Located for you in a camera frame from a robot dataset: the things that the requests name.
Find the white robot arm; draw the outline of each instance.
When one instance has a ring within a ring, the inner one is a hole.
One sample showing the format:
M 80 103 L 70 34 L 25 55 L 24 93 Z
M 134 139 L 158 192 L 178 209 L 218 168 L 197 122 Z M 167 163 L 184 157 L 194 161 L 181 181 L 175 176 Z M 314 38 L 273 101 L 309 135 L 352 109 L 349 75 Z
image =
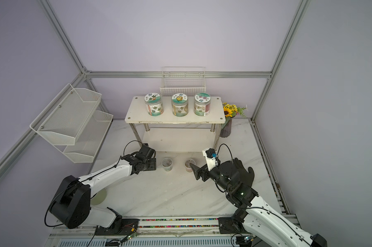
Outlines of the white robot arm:
M 111 183 L 140 171 L 156 170 L 156 151 L 143 144 L 138 152 L 120 157 L 118 162 L 92 174 L 64 178 L 47 211 L 69 229 L 82 223 L 106 228 L 105 234 L 116 234 L 122 228 L 122 216 L 113 209 L 90 205 L 90 199 Z
M 203 155 L 207 164 L 199 168 L 190 164 L 195 178 L 203 181 L 212 179 L 216 186 L 226 192 L 226 198 L 238 209 L 229 219 L 230 225 L 220 225 L 233 233 L 243 230 L 258 236 L 272 247 L 327 247 L 326 240 L 319 234 L 311 235 L 292 224 L 274 210 L 257 191 L 251 188 L 254 172 L 251 167 L 245 170 L 242 162 L 235 158 L 220 163 L 214 149 L 204 149 Z
M 120 160 L 119 164 L 114 167 L 116 163 L 104 169 L 96 171 L 92 174 L 81 176 L 79 181 L 87 186 L 90 186 L 90 195 L 93 197 L 103 188 L 109 186 L 111 183 L 131 175 L 132 166 L 128 161 Z M 108 228 L 116 219 L 116 213 L 110 209 L 101 209 L 90 206 L 90 213 L 84 220 L 83 224 L 96 225 Z

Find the flower vase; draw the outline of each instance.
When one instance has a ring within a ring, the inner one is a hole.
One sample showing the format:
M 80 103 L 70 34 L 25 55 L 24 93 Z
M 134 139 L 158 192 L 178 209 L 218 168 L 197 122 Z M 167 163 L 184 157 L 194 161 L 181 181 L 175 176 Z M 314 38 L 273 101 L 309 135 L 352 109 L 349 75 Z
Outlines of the flower vase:
M 233 121 L 233 118 L 231 117 L 230 120 L 226 123 L 226 125 L 220 131 L 220 137 L 228 137 L 232 133 L 232 121 Z

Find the wire mesh basket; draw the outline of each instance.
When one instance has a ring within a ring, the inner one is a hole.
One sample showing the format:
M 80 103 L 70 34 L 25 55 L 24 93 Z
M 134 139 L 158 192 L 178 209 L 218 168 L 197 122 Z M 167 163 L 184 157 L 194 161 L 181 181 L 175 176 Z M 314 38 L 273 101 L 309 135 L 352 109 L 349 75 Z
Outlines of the wire mesh basket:
M 63 154 L 74 163 L 91 163 L 97 155 L 113 115 L 95 111 L 75 145 L 67 146 Z
M 205 92 L 204 71 L 204 67 L 163 67 L 161 95 L 173 96 L 181 92 L 193 97 L 199 92 Z
M 101 94 L 85 88 L 73 88 L 43 123 L 30 127 L 51 145 L 75 145 L 95 109 Z

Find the white marble surface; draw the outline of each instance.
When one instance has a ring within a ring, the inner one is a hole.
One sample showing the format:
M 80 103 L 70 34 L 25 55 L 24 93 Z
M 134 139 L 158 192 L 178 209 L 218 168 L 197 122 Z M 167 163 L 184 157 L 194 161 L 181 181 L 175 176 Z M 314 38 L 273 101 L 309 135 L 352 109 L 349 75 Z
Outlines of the white marble surface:
M 210 128 L 210 125 L 178 124 L 176 127 Z M 142 138 L 144 126 L 137 125 L 137 129 Z M 132 140 L 135 137 L 130 126 L 121 120 L 113 121 L 92 171 L 116 162 L 123 155 L 124 146 Z M 255 179 L 252 188 L 280 212 L 249 121 L 234 119 L 232 133 L 227 138 L 220 138 L 219 145 L 222 143 L 230 147 L 233 158 L 240 159 L 246 168 L 253 168 Z M 138 150 L 138 143 L 133 142 L 127 146 L 125 153 Z M 230 160 L 225 146 L 222 146 L 219 155 L 222 162 Z M 163 169 L 161 161 L 164 157 L 172 158 L 171 171 Z M 202 153 L 158 152 L 156 158 L 156 171 L 140 172 L 139 175 L 128 176 L 113 183 L 106 188 L 108 195 L 98 207 L 111 207 L 124 216 L 231 215 L 235 212 L 236 208 L 228 202 L 224 193 L 218 191 L 213 181 L 196 180 L 193 173 L 185 170 L 184 163 L 188 158 L 193 158 L 197 166 L 203 166 L 205 160 Z

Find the jar lid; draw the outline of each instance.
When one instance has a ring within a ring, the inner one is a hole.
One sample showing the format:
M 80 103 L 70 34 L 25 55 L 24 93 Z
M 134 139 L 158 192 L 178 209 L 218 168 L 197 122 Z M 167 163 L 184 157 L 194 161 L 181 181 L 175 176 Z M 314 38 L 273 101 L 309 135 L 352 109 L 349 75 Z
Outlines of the jar lid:
M 200 92 L 200 93 L 198 93 L 194 96 L 194 99 L 197 102 L 201 102 L 201 103 L 205 104 L 205 103 L 208 103 L 211 100 L 211 96 L 207 93 Z
M 175 105 L 184 105 L 188 98 L 186 94 L 178 93 L 174 94 L 171 99 Z
M 145 102 L 149 104 L 157 103 L 161 100 L 161 95 L 155 92 L 149 93 L 145 96 Z

